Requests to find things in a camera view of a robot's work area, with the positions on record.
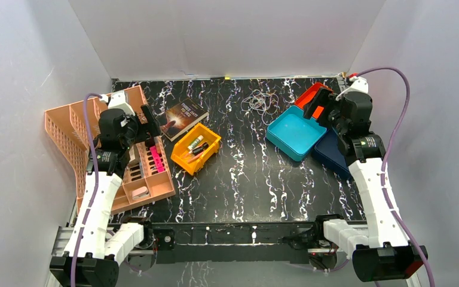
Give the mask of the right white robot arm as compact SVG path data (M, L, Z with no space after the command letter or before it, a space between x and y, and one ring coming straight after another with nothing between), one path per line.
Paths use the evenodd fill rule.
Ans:
M321 110L316 122L333 130L338 149L360 194L368 233L362 234L341 215L317 216L313 241L321 248L332 243L353 262L362 282L410 279L428 258L425 246L415 246L393 206L393 193L387 176L385 146L370 130L372 98L362 91L350 91L341 99L320 88L304 105L304 118Z

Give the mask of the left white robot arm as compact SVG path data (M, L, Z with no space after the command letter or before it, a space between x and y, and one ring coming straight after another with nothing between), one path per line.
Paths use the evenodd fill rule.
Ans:
M89 137L78 219L62 255L50 261L50 272L61 286L115 286L119 267L133 249L158 245L151 222L143 217L126 219L110 239L106 237L114 198L130 161L129 149L145 140L145 126L128 104L101 112L98 125L100 133Z

